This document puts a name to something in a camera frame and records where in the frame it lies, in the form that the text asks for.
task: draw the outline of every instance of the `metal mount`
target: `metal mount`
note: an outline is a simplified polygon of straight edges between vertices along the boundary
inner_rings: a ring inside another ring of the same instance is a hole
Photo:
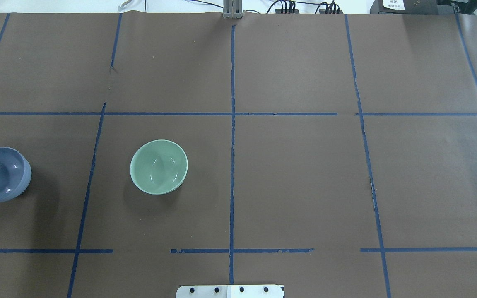
[[[224,19],[242,19],[242,0],[224,0]]]
[[[181,286],[176,298],[284,298],[282,285]]]

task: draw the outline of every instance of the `white background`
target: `white background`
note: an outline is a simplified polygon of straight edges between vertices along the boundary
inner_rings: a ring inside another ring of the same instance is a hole
[[[117,13],[117,7],[126,0],[0,0],[0,12],[23,13]],[[205,0],[222,6],[222,0]],[[323,0],[301,0],[302,2],[323,2]],[[373,0],[336,0],[344,13],[367,14]],[[272,0],[243,0],[244,10],[257,10],[265,13]],[[132,0],[121,12],[143,11],[144,0]],[[297,4],[299,13],[314,13],[316,5]],[[147,0],[147,12],[222,12],[221,8],[187,0]]]

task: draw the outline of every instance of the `sticker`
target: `sticker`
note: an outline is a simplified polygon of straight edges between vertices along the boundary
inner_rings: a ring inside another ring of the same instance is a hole
[[[382,4],[390,10],[405,10],[404,0],[382,0]]]

